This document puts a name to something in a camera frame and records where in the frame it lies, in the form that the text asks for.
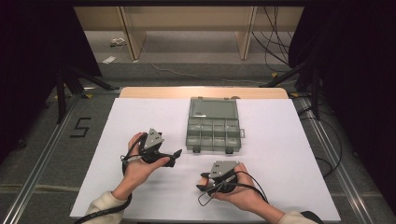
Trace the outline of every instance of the person's left hand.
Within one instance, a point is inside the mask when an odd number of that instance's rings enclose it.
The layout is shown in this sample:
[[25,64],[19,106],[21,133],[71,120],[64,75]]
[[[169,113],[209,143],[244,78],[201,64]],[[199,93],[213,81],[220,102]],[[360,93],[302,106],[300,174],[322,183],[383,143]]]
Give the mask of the person's left hand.
[[[128,149],[131,148],[132,144],[143,134],[145,133],[135,134],[128,143]],[[139,155],[138,149],[139,144],[136,144],[131,152],[131,156]],[[126,200],[134,189],[146,182],[152,172],[164,166],[169,160],[169,157],[163,157],[151,164],[145,163],[141,159],[129,162],[125,170],[124,178],[112,191],[113,196],[119,200]]]

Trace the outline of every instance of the table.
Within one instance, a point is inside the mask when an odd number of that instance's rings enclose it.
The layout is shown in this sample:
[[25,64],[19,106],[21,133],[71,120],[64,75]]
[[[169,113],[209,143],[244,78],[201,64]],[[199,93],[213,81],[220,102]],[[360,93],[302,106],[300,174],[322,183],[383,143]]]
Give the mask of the table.
[[[242,98],[237,100],[238,113],[247,136],[242,139],[240,152],[194,154],[185,149],[191,96]],[[200,173],[210,171],[213,161],[227,160],[243,162],[274,206],[286,212],[311,210],[324,221],[340,221],[286,92],[214,87],[122,90],[112,107],[71,217],[83,216],[93,199],[116,187],[122,179],[119,155],[125,153],[126,142],[132,133],[148,131],[150,127],[163,132],[161,152],[171,153],[180,148],[183,152],[174,168],[157,170],[134,191],[124,218],[145,222],[262,222],[256,215],[240,211],[230,203],[213,200],[205,207],[198,204],[201,191],[195,185]]]

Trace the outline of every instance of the finger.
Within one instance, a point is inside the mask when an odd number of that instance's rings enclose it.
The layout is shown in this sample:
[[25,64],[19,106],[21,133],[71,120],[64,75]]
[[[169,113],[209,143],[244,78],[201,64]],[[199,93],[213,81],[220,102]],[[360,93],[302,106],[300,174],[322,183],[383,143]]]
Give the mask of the finger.
[[131,148],[132,144],[137,140],[137,138],[140,136],[141,133],[136,133],[131,140],[128,142],[128,148]]
[[221,193],[221,192],[212,193],[210,195],[210,197],[217,199],[217,200],[221,200],[221,201],[225,201],[226,196],[227,196],[227,194]]
[[237,166],[235,166],[235,168],[233,168],[236,172],[238,171],[243,171],[243,172],[248,172],[247,167],[245,166],[244,163],[239,162],[239,164]]
[[[139,137],[141,137],[143,134],[145,133],[137,133],[135,136],[134,141],[132,142],[132,144],[137,141],[137,139],[139,139]],[[139,154],[139,144],[134,145],[134,148],[132,149],[132,155],[138,155]]]
[[150,166],[153,170],[156,170],[162,166],[164,166],[167,162],[169,162],[171,159],[169,157],[162,157],[159,160],[155,161],[152,163]]

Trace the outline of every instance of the box lid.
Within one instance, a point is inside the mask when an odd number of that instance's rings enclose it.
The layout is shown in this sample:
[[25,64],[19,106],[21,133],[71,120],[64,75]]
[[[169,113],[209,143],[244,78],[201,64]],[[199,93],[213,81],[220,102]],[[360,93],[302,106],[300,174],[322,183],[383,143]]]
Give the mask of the box lid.
[[189,117],[238,119],[235,99],[191,97]]

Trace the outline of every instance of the white sleeve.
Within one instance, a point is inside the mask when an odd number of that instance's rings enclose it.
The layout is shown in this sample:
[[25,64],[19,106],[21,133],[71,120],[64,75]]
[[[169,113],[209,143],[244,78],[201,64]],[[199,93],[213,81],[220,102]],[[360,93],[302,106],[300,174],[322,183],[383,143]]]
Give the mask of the white sleeve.
[[304,217],[296,211],[285,214],[278,224],[315,224],[316,222]]
[[[106,191],[100,198],[91,202],[90,207],[85,215],[95,213],[108,208],[123,205],[126,201],[120,201],[111,194],[111,191]],[[120,223],[122,220],[123,210],[118,213],[108,214],[101,217],[96,217],[84,222],[84,224],[113,224]]]

